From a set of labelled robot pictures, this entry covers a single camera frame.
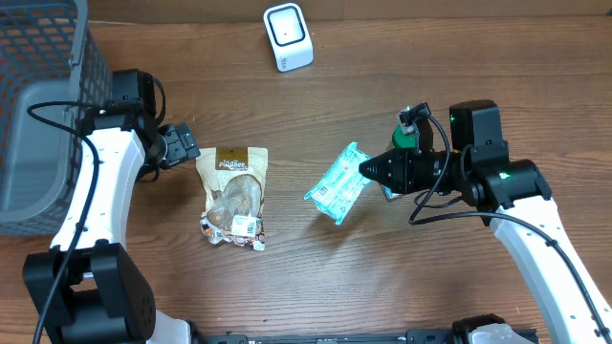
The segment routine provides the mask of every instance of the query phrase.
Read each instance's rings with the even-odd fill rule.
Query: white device
[[[280,72],[288,72],[313,62],[313,41],[298,5],[288,3],[267,9],[264,24]]]

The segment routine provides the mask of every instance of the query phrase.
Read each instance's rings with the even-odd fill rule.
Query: blue packet
[[[312,199],[317,209],[336,220],[339,226],[363,188],[371,182],[359,171],[360,163],[369,159],[367,154],[357,149],[357,143],[352,142],[340,153],[317,186],[308,191],[304,200]]]

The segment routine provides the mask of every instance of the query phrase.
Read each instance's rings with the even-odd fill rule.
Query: mesh basket
[[[0,3],[0,233],[55,233],[64,221],[80,164],[80,140],[30,118],[39,102],[101,104],[111,73],[87,30],[86,0]],[[37,114],[75,127],[85,109]]]

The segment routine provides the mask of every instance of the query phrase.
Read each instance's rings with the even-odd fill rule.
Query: wood grain
[[[90,0],[91,19],[125,23],[261,22],[281,0]],[[308,21],[605,15],[609,0],[300,0]]]
[[[494,312],[546,337],[516,265],[479,221],[411,227],[411,197],[388,204],[374,184],[342,226],[303,201],[352,140],[380,154],[407,104],[428,101],[448,130],[448,107],[475,98],[500,106],[512,158],[540,167],[582,261],[612,300],[609,18],[321,22],[310,29],[315,63],[288,74],[275,70],[258,24],[94,29],[112,69],[138,67],[162,81],[167,120],[187,122],[200,146],[270,150],[264,252],[204,238],[205,195],[194,163],[135,188],[128,251],[158,308],[205,333],[389,333]],[[32,340],[36,313],[21,268],[49,242],[0,238],[2,343]]]

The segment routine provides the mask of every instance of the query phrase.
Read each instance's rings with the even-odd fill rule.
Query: black cable
[[[160,93],[162,94],[162,111],[160,111],[160,115],[157,116],[157,118],[155,118],[155,123],[159,126],[160,124],[162,124],[162,122],[164,121],[164,117],[165,117],[165,92],[164,92],[164,87],[162,86],[161,81],[158,80],[153,75],[151,77],[153,78],[153,82],[155,82],[157,87],[160,89]]]
[[[429,192],[429,190],[423,191],[419,195],[417,195],[417,197],[415,197],[413,200],[414,204],[419,205],[419,200],[421,200],[421,197],[425,196],[427,192]],[[423,205],[423,207],[430,208],[430,209],[443,209],[443,208],[450,207],[453,204],[458,204],[459,202],[461,202],[461,200],[463,200],[461,196],[458,196],[443,204]]]
[[[470,150],[471,148],[473,148],[473,145],[471,144],[467,144],[465,147],[463,147],[463,149],[461,150],[461,159],[459,159],[459,173],[461,173],[461,178],[467,182],[468,181],[468,177],[466,176],[466,153],[468,153],[468,150]]]
[[[612,343],[612,339],[610,338],[609,329],[606,329],[605,325],[603,324],[603,320],[601,320],[600,314],[597,312],[597,308],[595,307],[595,304],[593,303],[593,300],[591,299],[591,295],[589,294],[589,291],[586,289],[586,286],[584,286],[584,282],[582,281],[582,278],[580,277],[578,271],[576,270],[574,263],[572,263],[572,261],[567,256],[565,251],[563,251],[563,249],[558,245],[557,240],[554,240],[553,238],[551,238],[548,234],[546,234],[543,230],[539,229],[538,227],[526,221],[515,218],[514,216],[510,216],[506,214],[498,214],[498,213],[478,212],[478,211],[468,211],[468,212],[437,215],[437,216],[432,216],[432,217],[429,217],[423,220],[414,221],[412,224],[413,225],[423,225],[423,224],[429,224],[429,223],[443,221],[443,220],[460,219],[460,218],[466,218],[466,217],[488,217],[491,219],[500,219],[500,220],[510,221],[510,222],[519,224],[521,226],[524,226],[530,229],[533,233],[537,234],[542,239],[544,239],[544,241],[546,242],[546,246],[554,248],[555,251],[558,253],[558,255],[561,257],[561,259],[563,260],[563,262],[565,263],[565,265],[567,266],[567,268],[570,270],[570,273],[574,277],[574,280],[576,281],[576,284],[578,285],[580,293],[582,294],[582,297],[584,298],[584,301],[586,302],[586,306],[588,307],[589,311],[593,314],[595,323],[597,324],[600,333],[603,335],[605,342],[608,344]]]
[[[447,158],[444,162],[444,167],[442,167],[442,171],[440,172],[440,177],[438,177],[438,179],[436,180],[436,183],[431,187],[431,189],[429,189],[423,201],[420,202],[419,205],[417,205],[417,208],[414,209],[414,211],[412,212],[412,215],[410,215],[410,219],[408,222],[411,225],[414,219],[417,217],[417,215],[419,215],[419,212],[421,212],[421,209],[425,207],[427,201],[429,201],[429,199],[431,198],[431,195],[433,195],[433,193],[436,192],[436,190],[438,189],[438,186],[440,186],[440,182],[442,181],[445,174],[447,173],[448,164],[450,163],[450,143],[448,143],[447,133],[445,133],[444,128],[442,127],[442,125],[440,125],[440,122],[436,118],[434,118],[432,115],[425,115],[425,117],[429,119],[440,132],[440,135],[442,136],[442,140],[444,141],[444,146],[447,149]]]
[[[55,280],[51,285],[51,289],[49,290],[49,295],[47,296],[47,300],[45,301],[45,305],[40,312],[40,316],[38,317],[38,323],[36,324],[36,330],[34,332],[34,338],[32,343],[38,344],[40,342],[40,337],[42,336],[42,329],[45,325],[45,319],[49,314],[49,309],[51,308],[52,301],[54,299],[54,295],[57,293],[57,289],[59,288],[60,281],[63,278],[63,274],[68,267],[68,263],[70,261],[70,257],[75,252],[77,248],[78,239],[80,238],[80,234],[83,232],[83,228],[85,228],[85,221],[87,220],[87,213],[89,212],[89,208],[91,207],[92,201],[94,199],[94,192],[96,191],[96,184],[98,182],[98,172],[99,172],[99,156],[98,150],[96,146],[85,136],[82,136],[77,130],[67,127],[65,125],[56,123],[52,120],[48,120],[42,118],[41,116],[35,114],[33,110],[47,107],[47,106],[56,106],[56,105],[67,105],[67,106],[79,106],[79,107],[98,107],[94,104],[81,103],[78,101],[49,101],[43,102],[39,104],[32,105],[28,108],[27,112],[32,118],[39,120],[45,124],[51,125],[54,128],[61,129],[65,132],[68,132],[81,140],[83,140],[91,149],[92,156],[94,157],[94,173],[92,174],[92,183],[89,185],[89,191],[87,192],[87,198],[85,199],[85,204],[83,205],[83,210],[80,213],[80,218],[76,223],[75,236],[73,240],[70,242],[68,246],[68,250],[66,250],[64,260],[61,262],[59,269],[57,270],[57,275],[55,276]]]
[[[492,218],[492,219],[506,220],[506,221],[514,222],[514,223],[519,224],[521,226],[525,226],[526,228],[528,228],[531,231],[533,231],[535,234],[539,235],[542,239],[544,239],[546,241],[546,246],[554,248],[555,251],[558,253],[558,255],[561,257],[561,259],[563,260],[563,262],[565,263],[567,268],[570,270],[570,273],[574,277],[574,280],[576,281],[576,284],[577,284],[577,286],[578,286],[578,288],[580,290],[580,293],[582,294],[582,297],[584,298],[584,301],[586,302],[586,306],[588,307],[589,311],[593,314],[593,318],[594,318],[595,323],[597,324],[597,326],[599,328],[600,334],[603,335],[603,339],[605,340],[605,342],[607,344],[612,344],[612,338],[610,337],[610,330],[607,329],[605,327],[605,325],[603,324],[603,321],[601,320],[600,314],[597,312],[597,308],[595,307],[595,304],[593,303],[593,300],[591,299],[591,295],[589,294],[588,290],[584,286],[584,282],[582,281],[582,278],[578,274],[578,271],[576,270],[576,267],[574,267],[574,264],[569,259],[569,257],[565,253],[565,251],[563,251],[563,249],[558,245],[557,241],[554,240],[553,238],[551,238],[548,234],[546,234],[541,229],[537,228],[536,226],[533,226],[532,224],[530,224],[528,222],[525,222],[523,220],[515,218],[514,216],[510,216],[510,215],[506,215],[506,214],[498,214],[498,213],[477,212],[477,211],[469,211],[469,212],[461,212],[461,213],[450,213],[450,214],[443,214],[443,215],[432,216],[432,217],[428,217],[428,218],[425,218],[425,219],[422,219],[422,220],[416,220],[416,221],[414,220],[416,218],[416,215],[419,213],[419,211],[421,211],[421,209],[423,207],[426,206],[426,202],[429,201],[429,199],[431,198],[431,195],[436,191],[436,189],[440,185],[440,182],[444,178],[445,172],[446,172],[446,170],[448,168],[448,163],[450,161],[450,145],[448,144],[447,133],[444,131],[444,128],[442,128],[440,123],[435,118],[433,118],[431,115],[427,116],[427,118],[429,120],[431,120],[431,122],[433,122],[435,124],[436,128],[440,132],[440,135],[442,136],[442,140],[444,141],[444,145],[447,148],[447,160],[446,160],[446,162],[444,164],[444,168],[442,169],[442,173],[440,174],[440,177],[438,177],[438,179],[436,180],[436,183],[427,192],[427,196],[425,197],[425,199],[421,203],[419,203],[417,208],[414,210],[414,212],[410,216],[410,219],[409,219],[408,222],[411,225],[416,226],[416,225],[429,224],[429,223],[433,223],[433,222],[437,222],[437,221],[443,221],[443,220],[449,220],[449,219],[459,219],[459,218],[465,218],[465,217],[475,217],[475,216],[478,216],[478,217],[488,217],[488,218]],[[462,150],[462,156],[464,156],[462,159],[465,158],[464,152],[467,152],[467,149],[465,147]]]

